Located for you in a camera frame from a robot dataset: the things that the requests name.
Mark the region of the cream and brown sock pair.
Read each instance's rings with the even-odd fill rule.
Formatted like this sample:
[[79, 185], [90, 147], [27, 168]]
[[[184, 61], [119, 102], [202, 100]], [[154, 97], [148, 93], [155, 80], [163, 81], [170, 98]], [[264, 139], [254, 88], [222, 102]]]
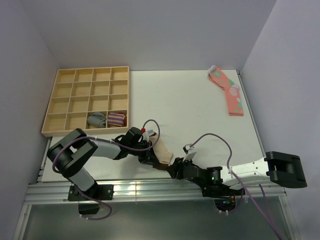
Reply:
[[173, 153], [168, 151], [161, 138], [159, 138], [158, 142], [153, 147], [153, 151], [160, 165], [153, 165], [152, 167], [160, 171], [167, 171], [168, 167], [171, 165]]

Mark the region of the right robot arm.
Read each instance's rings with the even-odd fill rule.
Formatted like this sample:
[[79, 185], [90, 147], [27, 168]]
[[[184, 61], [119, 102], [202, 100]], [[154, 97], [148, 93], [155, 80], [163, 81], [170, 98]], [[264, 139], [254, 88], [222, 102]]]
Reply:
[[167, 172], [173, 179], [186, 179], [203, 190], [217, 190], [222, 195], [240, 190], [243, 185], [275, 183], [290, 189], [308, 186], [300, 157], [277, 151], [267, 152], [265, 157], [253, 162], [206, 169], [193, 164], [191, 157], [178, 157]]

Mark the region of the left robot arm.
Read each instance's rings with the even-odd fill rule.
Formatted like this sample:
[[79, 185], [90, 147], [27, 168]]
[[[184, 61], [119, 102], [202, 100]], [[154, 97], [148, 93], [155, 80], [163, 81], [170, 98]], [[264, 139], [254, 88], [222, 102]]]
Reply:
[[88, 136], [77, 128], [49, 148], [46, 155], [52, 162], [55, 172], [78, 188], [86, 200], [98, 199], [101, 190], [96, 180], [84, 165], [91, 157], [121, 160], [128, 155], [136, 156], [144, 165], [161, 166], [154, 151], [154, 145], [143, 134], [145, 131], [131, 127], [126, 134], [112, 140]]

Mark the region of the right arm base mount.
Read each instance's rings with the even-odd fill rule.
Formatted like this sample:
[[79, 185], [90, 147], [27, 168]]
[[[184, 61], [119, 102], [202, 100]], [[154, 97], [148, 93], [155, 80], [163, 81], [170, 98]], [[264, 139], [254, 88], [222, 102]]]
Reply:
[[214, 199], [214, 205], [219, 214], [228, 215], [239, 207], [245, 195], [243, 188], [230, 189], [224, 185], [206, 186], [201, 189], [202, 196]]

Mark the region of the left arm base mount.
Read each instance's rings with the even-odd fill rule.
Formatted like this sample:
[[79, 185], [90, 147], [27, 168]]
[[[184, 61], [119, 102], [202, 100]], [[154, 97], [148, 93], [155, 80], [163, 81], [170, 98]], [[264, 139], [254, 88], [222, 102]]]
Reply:
[[[67, 197], [68, 202], [78, 202], [78, 213], [80, 217], [88, 221], [98, 221], [108, 218], [112, 212], [112, 207], [104, 201], [113, 199], [113, 184], [97, 184], [87, 191], [82, 191], [77, 185], [71, 185]], [[102, 208], [106, 208], [108, 213], [105, 216], [95, 216]]]

